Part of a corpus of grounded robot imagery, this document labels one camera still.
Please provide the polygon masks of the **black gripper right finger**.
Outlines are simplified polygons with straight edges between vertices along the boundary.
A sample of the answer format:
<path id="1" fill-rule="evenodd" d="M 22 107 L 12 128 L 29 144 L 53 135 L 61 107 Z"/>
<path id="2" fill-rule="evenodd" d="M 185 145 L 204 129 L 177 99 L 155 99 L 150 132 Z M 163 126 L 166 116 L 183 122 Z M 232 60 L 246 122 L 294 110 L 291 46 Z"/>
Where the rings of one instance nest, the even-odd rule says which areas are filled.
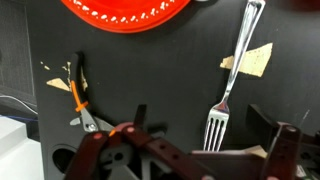
<path id="1" fill-rule="evenodd" d="M 249 104 L 246 114 L 246 126 L 263 149 L 274 149 L 281 125 L 269 117 L 258 105 Z"/>

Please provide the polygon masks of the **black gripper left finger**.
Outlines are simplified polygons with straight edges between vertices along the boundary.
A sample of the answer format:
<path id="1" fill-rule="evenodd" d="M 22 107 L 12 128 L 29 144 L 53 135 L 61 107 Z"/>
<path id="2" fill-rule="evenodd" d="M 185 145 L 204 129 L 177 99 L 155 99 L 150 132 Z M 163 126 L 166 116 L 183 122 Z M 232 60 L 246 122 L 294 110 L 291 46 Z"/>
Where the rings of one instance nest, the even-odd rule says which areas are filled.
<path id="1" fill-rule="evenodd" d="M 147 105 L 146 104 L 140 104 L 137 108 L 135 119 L 134 119 L 134 125 L 137 127 L 142 128 L 144 121 L 146 119 L 146 113 L 147 113 Z"/>

